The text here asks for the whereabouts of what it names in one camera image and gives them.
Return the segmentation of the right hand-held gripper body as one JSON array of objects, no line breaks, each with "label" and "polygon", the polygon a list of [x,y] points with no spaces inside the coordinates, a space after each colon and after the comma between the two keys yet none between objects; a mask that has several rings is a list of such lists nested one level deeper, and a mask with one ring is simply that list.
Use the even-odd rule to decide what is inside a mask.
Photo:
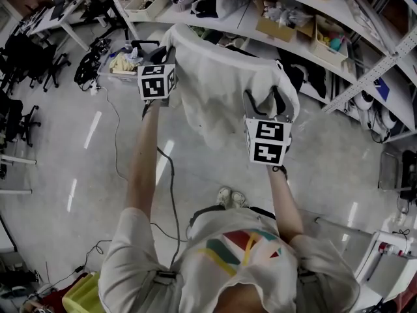
[{"label": "right hand-held gripper body", "polygon": [[292,124],[271,119],[244,116],[246,146],[250,161],[268,166],[281,166],[289,149]]}]

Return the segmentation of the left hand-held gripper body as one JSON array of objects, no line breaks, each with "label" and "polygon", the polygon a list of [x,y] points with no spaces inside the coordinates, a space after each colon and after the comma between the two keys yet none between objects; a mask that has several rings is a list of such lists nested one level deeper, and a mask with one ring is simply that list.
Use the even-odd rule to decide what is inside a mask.
[{"label": "left hand-held gripper body", "polygon": [[162,106],[168,107],[178,81],[176,48],[160,46],[149,53],[139,50],[139,54],[137,84],[141,98],[144,101],[161,100]]}]

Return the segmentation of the white clothes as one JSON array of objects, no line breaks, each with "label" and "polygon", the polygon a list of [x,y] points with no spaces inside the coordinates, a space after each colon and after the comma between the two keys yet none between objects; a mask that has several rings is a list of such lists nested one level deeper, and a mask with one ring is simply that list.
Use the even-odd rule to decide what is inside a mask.
[{"label": "white clothes", "polygon": [[217,46],[182,23],[170,27],[161,44],[176,50],[176,73],[185,116],[211,149],[222,148],[242,128],[246,90],[252,93],[256,106],[273,117],[278,112],[272,97],[276,87],[288,103],[290,119],[298,117],[296,89],[278,61]]}]

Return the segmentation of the person's left forearm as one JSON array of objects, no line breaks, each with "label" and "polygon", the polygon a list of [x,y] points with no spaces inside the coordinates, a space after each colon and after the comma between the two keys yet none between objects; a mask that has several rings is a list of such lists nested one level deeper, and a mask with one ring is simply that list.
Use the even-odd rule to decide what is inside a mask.
[{"label": "person's left forearm", "polygon": [[156,187],[157,134],[160,100],[155,100],[141,121],[127,188],[127,207],[151,217]]}]

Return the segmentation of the beige rags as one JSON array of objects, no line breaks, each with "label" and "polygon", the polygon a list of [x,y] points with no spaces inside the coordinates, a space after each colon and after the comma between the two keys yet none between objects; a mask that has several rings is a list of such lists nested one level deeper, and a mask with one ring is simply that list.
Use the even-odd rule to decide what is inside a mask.
[{"label": "beige rags", "polygon": [[137,74],[137,65],[129,62],[123,52],[119,52],[110,62],[109,71],[113,74]]}]

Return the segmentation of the black bag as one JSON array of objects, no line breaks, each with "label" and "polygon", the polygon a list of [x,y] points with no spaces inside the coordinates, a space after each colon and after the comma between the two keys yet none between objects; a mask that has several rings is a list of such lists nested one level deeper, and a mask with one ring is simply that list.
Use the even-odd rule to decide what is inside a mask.
[{"label": "black bag", "polygon": [[277,48],[280,58],[278,61],[298,93],[304,83],[309,83],[321,98],[326,97],[326,70],[286,50]]}]

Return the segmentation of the person's right shoe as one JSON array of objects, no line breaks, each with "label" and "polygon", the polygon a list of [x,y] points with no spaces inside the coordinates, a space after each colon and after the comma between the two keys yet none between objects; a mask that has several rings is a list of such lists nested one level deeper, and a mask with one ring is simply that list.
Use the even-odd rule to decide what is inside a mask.
[{"label": "person's right shoe", "polygon": [[246,197],[238,191],[231,193],[231,203],[234,208],[249,208],[249,204],[246,201]]}]

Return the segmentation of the person's left shoe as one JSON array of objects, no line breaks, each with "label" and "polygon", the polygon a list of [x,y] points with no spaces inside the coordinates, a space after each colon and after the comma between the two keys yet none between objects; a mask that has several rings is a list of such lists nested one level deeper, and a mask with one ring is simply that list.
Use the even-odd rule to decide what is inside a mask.
[{"label": "person's left shoe", "polygon": [[221,187],[216,198],[216,205],[227,208],[231,201],[231,189],[227,186]]}]

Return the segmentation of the cream storage basket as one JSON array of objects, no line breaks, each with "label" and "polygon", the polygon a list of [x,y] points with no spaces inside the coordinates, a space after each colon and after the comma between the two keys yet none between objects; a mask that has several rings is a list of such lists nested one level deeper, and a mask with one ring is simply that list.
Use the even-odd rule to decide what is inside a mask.
[{"label": "cream storage basket", "polygon": [[316,15],[309,50],[328,63],[340,65],[348,58],[347,36],[339,25]]}]

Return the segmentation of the white round robot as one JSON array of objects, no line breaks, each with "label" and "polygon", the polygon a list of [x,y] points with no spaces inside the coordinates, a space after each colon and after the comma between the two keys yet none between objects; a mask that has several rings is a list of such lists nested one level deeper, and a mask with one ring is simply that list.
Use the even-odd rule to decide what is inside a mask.
[{"label": "white round robot", "polygon": [[379,127],[380,141],[385,142],[390,137],[391,130],[395,127],[398,119],[384,106],[377,110],[375,118]]},{"label": "white round robot", "polygon": [[353,97],[355,106],[362,111],[368,111],[372,105],[374,98],[365,91],[360,91]]}]

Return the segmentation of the open cardboard box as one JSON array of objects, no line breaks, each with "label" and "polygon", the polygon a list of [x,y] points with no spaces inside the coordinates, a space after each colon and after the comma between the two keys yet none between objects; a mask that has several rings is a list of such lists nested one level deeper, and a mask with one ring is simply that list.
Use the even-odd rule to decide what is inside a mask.
[{"label": "open cardboard box", "polygon": [[313,35],[315,17],[302,8],[280,0],[253,0],[259,15],[256,30],[285,42],[300,32]]}]

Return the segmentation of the white shelving rack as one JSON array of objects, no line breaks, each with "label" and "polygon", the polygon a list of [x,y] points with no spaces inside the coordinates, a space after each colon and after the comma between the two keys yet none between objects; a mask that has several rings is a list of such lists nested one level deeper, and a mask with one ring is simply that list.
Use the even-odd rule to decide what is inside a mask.
[{"label": "white shelving rack", "polygon": [[[276,46],[299,55],[317,65],[321,65],[323,68],[351,83],[351,86],[345,92],[330,101],[326,107],[328,112],[332,112],[336,108],[341,107],[357,94],[357,92],[365,90],[389,109],[408,128],[408,132],[392,136],[389,138],[389,141],[393,142],[417,134],[412,100],[408,91],[402,87],[405,79],[402,76],[395,76],[391,71],[394,66],[398,66],[405,76],[417,86],[417,72],[415,71],[417,68],[417,60],[410,56],[411,51],[417,47],[417,26],[404,37],[397,38],[395,42],[396,54],[390,55],[380,44],[377,44],[375,39],[361,25],[356,23],[345,0],[293,1],[311,7],[315,12],[324,13],[328,18],[348,27],[351,31],[354,31],[376,47],[375,51],[371,48],[364,48],[363,59],[359,62],[365,70],[362,76],[358,76],[355,72],[349,72],[345,62],[342,62],[340,65],[333,65],[313,55],[309,50],[310,45],[305,37],[294,35],[290,42],[285,42],[256,30],[257,9],[253,1],[249,1],[248,4],[224,19],[199,19],[188,12],[175,11],[173,5],[166,5],[154,18],[132,16],[124,11],[124,5],[122,5],[121,0],[113,0],[135,37],[138,36],[137,29],[134,25],[136,22],[184,23],[192,26],[208,27],[219,31],[236,33],[259,42]],[[365,3],[364,0],[355,1],[360,6]],[[382,78],[390,88],[387,101],[383,101],[373,84],[378,78]]]}]

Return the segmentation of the white desk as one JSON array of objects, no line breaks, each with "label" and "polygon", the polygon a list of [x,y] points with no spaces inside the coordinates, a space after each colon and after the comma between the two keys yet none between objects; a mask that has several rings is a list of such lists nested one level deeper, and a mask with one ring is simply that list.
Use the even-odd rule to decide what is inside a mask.
[{"label": "white desk", "polygon": [[[14,164],[14,163],[20,163],[25,165],[36,165],[36,160],[31,160],[27,158],[21,158],[21,157],[15,157],[15,156],[8,156],[4,154],[0,154],[0,164]],[[1,189],[0,188],[0,195],[30,195],[33,191],[31,189],[29,190],[7,190],[7,189]]]},{"label": "white desk", "polygon": [[53,8],[42,7],[39,11],[32,13],[26,20],[21,20],[18,33],[27,36],[38,35],[40,38],[45,38],[41,35],[43,31],[60,27],[87,52],[89,46],[76,34],[68,21],[74,11],[84,2],[85,0],[73,0],[65,4],[62,13],[55,19],[52,19]]}]

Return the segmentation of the black machine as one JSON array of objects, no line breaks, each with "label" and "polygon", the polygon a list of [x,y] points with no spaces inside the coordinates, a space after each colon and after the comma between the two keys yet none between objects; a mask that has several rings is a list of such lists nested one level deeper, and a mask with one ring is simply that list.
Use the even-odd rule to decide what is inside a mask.
[{"label": "black machine", "polygon": [[400,198],[413,202],[417,198],[417,153],[406,150],[402,154]]}]

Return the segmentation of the white cabinet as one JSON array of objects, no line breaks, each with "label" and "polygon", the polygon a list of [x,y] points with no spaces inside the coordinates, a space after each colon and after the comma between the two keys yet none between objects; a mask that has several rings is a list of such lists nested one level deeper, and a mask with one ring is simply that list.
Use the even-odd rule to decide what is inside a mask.
[{"label": "white cabinet", "polygon": [[382,255],[361,284],[358,307],[367,308],[404,292],[417,272],[417,258]]}]

